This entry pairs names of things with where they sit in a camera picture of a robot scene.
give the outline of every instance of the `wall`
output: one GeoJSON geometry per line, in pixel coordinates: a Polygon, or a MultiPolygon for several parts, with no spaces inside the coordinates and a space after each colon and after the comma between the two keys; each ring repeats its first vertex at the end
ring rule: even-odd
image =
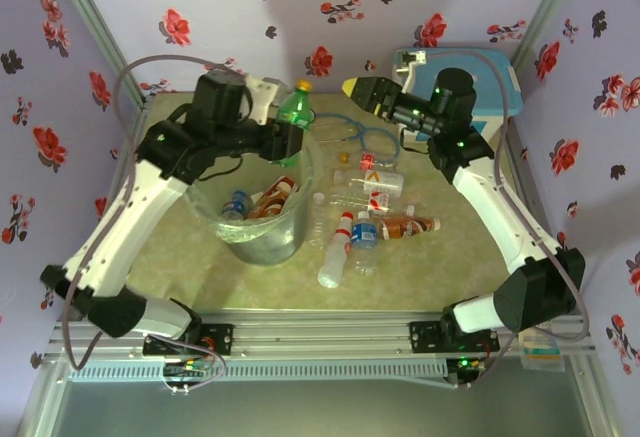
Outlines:
{"type": "Polygon", "coordinates": [[[0,0],[0,14],[0,435],[10,436],[61,310],[40,273],[96,225],[123,136],[115,76],[70,0],[0,0]]]}
{"type": "Polygon", "coordinates": [[[537,207],[586,256],[582,293],[626,435],[640,427],[637,4],[564,0],[519,69],[525,106],[515,118],[537,207]]]}
{"type": "MultiPolygon", "coordinates": [[[[366,72],[390,75],[392,51],[483,45],[512,53],[541,0],[94,0],[127,61],[156,53],[211,59],[320,91],[366,72]]],[[[193,90],[202,68],[159,63],[143,88],[193,90]]]]}

